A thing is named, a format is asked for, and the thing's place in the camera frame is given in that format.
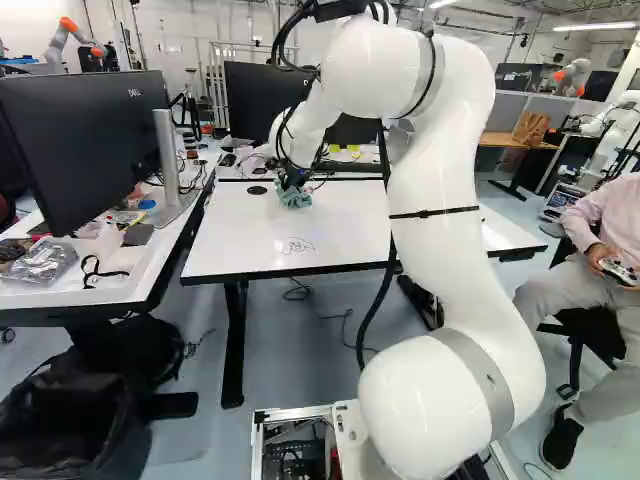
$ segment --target pink shirt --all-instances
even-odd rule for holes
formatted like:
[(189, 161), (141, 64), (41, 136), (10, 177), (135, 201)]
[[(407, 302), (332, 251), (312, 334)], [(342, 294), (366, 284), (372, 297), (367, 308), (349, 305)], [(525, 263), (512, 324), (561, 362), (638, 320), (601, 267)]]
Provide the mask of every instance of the pink shirt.
[[(589, 228), (598, 220), (600, 238)], [(631, 266), (640, 266), (640, 173), (623, 175), (581, 198), (560, 221), (581, 252), (601, 242), (620, 250)]]

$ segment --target black shoe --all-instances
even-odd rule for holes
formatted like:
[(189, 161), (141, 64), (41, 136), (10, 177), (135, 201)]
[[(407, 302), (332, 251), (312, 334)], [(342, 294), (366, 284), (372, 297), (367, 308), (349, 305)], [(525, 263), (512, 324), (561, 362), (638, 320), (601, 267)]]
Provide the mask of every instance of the black shoe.
[(564, 418), (570, 403), (558, 408), (553, 414), (551, 431), (542, 442), (540, 457), (553, 470), (564, 470), (571, 463), (578, 437), (584, 427), (572, 418)]

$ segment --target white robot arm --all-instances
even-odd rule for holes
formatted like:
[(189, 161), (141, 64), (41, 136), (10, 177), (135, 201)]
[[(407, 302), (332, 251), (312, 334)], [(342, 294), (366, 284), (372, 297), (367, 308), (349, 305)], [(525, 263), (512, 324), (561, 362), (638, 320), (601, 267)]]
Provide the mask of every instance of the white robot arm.
[(625, 142), (631, 140), (634, 129), (640, 122), (640, 90), (627, 90), (618, 99), (607, 106), (589, 123), (580, 126), (583, 135), (597, 136), (602, 133), (606, 126), (606, 121), (612, 111), (622, 109), (626, 113), (607, 131), (598, 144), (593, 157), (589, 163), (589, 169), (600, 172), (607, 169), (617, 158), (616, 148), (622, 148)]
[(478, 47), (367, 12), (336, 29), (282, 140), (302, 167), (340, 112), (415, 125), (388, 183), (391, 228), (406, 272), (442, 300), (445, 326), (381, 352), (358, 386), (370, 439), (403, 479), (452, 472), (527, 419), (546, 387), (538, 347), (483, 245), (474, 159), (494, 95)]
[(553, 74), (553, 78), (558, 82), (554, 95), (560, 97), (581, 97), (584, 95), (584, 84), (586, 76), (591, 67), (591, 60), (578, 58)]

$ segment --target gray floor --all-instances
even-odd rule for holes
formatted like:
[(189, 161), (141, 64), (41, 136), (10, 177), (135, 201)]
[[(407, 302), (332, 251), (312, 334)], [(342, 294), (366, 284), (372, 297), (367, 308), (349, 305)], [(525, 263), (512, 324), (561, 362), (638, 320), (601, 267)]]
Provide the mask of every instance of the gray floor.
[[(550, 243), (548, 252), (532, 260), (495, 262), (500, 280), (511, 294), (532, 273), (548, 267), (557, 241), (546, 238), (537, 229), (535, 214), (540, 199), (522, 203), (484, 182), (479, 185), (479, 195), (488, 206)], [(185, 338), (194, 342), (205, 332), (215, 330), (203, 339), (197, 355), (185, 362), (180, 380), (165, 387), (167, 391), (197, 390), (201, 396), (200, 409), (192, 419), (167, 420), (154, 425), (154, 445), (145, 479), (248, 479), (250, 413), (254, 409), (301, 407), (354, 398), (358, 368), (354, 352), (341, 343), (341, 320), (319, 316), (342, 314), (352, 308), (354, 315), (347, 324), (347, 337), (353, 342), (357, 324), (369, 307), (380, 279), (378, 272), (304, 278), (302, 280), (315, 289), (313, 305), (284, 301), (282, 293), (293, 286), (287, 279), (253, 282), (247, 321), (246, 402), (240, 408), (225, 411), (219, 406), (227, 327), (222, 287), (184, 288), (174, 278), (156, 316), (179, 325)], [(3, 372), (0, 396), (38, 362), (68, 346), (69, 341), (61, 329), (47, 330), (50, 331), (19, 329), (16, 342), (0, 350)], [(367, 344), (385, 348), (424, 332), (420, 320), (394, 283), (369, 331)], [(555, 388), (565, 381), (566, 353), (561, 352), (555, 339), (541, 341), (550, 372), (549, 386)], [(595, 359), (588, 358), (587, 364), (588, 367), (593, 364), (593, 368), (587, 372), (586, 381), (595, 381), (592, 379), (602, 374), (602, 367)], [(524, 462), (540, 465), (537, 443), (543, 435), (547, 412), (559, 404), (553, 388), (548, 392), (541, 413), (502, 442), (514, 470), (523, 479), (527, 478), (522, 471)], [(638, 444), (633, 440), (638, 439), (633, 438), (633, 432), (624, 422), (590, 432), (580, 446), (575, 467), (554, 478), (621, 478), (624, 469), (631, 471), (634, 463), (629, 450)]]

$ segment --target gray pants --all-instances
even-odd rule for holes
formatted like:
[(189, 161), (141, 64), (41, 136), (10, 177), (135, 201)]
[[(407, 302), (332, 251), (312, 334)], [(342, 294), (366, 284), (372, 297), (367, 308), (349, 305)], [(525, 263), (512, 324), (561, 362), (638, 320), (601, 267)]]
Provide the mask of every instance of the gray pants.
[(614, 309), (627, 356), (616, 371), (607, 374), (592, 390), (582, 392), (574, 413), (584, 423), (606, 421), (640, 410), (640, 293), (620, 288), (610, 278), (592, 273), (584, 255), (538, 275), (516, 290), (513, 303), (531, 330), (568, 308), (608, 306)]

